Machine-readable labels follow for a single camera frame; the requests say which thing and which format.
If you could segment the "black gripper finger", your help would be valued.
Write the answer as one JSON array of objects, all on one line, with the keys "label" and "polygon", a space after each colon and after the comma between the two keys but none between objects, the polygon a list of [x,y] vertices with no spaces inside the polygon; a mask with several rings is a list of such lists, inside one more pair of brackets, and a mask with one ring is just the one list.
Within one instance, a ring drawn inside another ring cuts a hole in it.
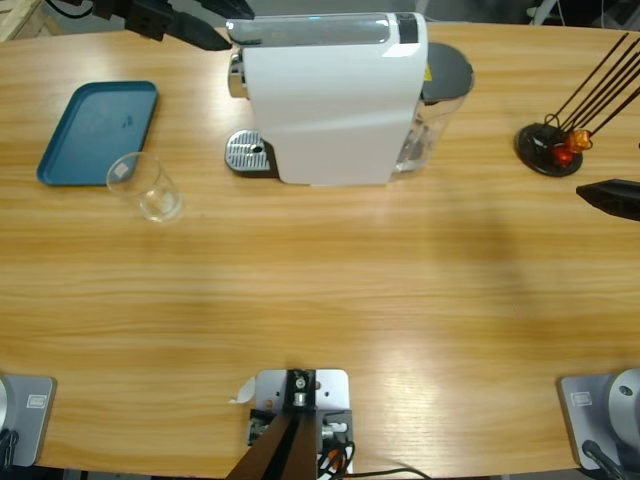
[{"label": "black gripper finger", "polygon": [[132,2],[127,29],[162,41],[165,35],[200,49],[231,49],[232,45],[203,20],[173,9],[168,2]]},{"label": "black gripper finger", "polygon": [[606,214],[639,221],[639,183],[609,179],[576,188],[576,194],[589,205]]},{"label": "black gripper finger", "polygon": [[246,0],[200,0],[203,8],[225,19],[253,19],[254,11]]}]

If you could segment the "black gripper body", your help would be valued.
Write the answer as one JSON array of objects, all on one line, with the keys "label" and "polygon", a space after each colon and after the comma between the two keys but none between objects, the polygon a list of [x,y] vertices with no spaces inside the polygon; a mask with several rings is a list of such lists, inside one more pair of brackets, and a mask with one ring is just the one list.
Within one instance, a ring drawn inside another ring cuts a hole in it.
[{"label": "black gripper body", "polygon": [[113,16],[123,20],[135,16],[133,0],[95,0],[94,15],[110,20]]}]

